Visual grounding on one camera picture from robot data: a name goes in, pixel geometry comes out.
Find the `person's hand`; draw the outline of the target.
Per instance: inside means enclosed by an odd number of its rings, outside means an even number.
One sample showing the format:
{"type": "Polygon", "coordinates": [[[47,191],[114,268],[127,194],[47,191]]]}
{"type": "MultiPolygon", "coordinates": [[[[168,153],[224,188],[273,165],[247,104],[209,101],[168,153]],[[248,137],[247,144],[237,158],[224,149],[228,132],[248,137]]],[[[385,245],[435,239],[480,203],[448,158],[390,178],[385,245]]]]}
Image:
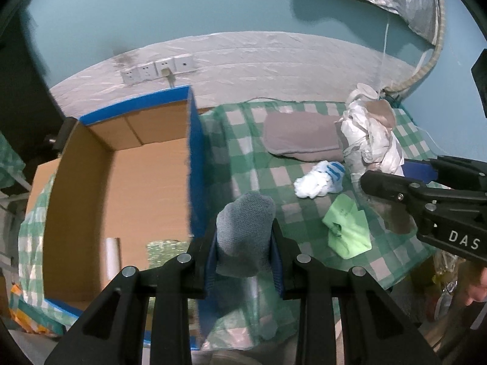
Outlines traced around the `person's hand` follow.
{"type": "Polygon", "coordinates": [[[486,299],[487,282],[486,269],[471,270],[466,275],[466,287],[464,288],[467,306],[473,302],[482,302],[486,299]]]}

